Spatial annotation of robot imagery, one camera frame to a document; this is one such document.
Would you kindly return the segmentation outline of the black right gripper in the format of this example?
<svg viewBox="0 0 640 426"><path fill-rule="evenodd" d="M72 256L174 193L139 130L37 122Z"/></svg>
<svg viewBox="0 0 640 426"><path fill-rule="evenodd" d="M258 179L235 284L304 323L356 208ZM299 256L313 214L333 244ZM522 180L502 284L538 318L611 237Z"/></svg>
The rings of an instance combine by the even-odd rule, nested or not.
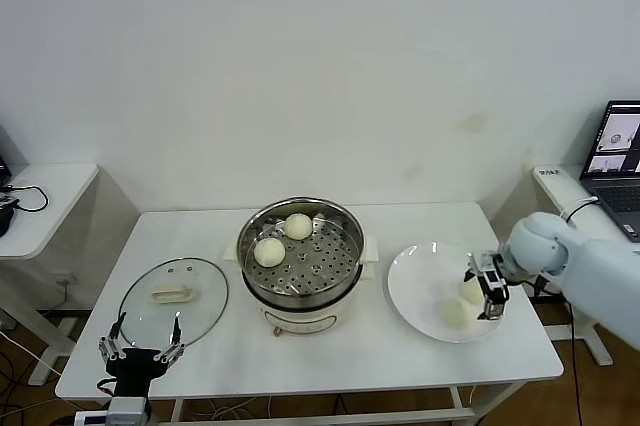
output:
<svg viewBox="0 0 640 426"><path fill-rule="evenodd" d="M499 320L510 299L507 284L516 283L516 263L509 251L495 251L492 254L492 263L498 272L482 272L475 267L469 267L464 273L464 282L477 278L484 296L483 308L477 317L478 320Z"/></svg>

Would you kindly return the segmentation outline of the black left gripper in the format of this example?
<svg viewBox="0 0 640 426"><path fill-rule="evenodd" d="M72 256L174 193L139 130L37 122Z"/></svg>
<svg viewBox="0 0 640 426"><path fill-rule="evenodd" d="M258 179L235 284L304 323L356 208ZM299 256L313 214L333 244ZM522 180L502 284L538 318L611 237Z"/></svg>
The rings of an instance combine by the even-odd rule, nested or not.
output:
<svg viewBox="0 0 640 426"><path fill-rule="evenodd" d="M163 376L168 364L174 364L184 353L180 314L174 317L169 346L162 350L121 347L119 335L125 313L111 325L106 336L99 339L99 351L106 363L106 372L115 379L114 395L118 397L149 396L151 382Z"/></svg>

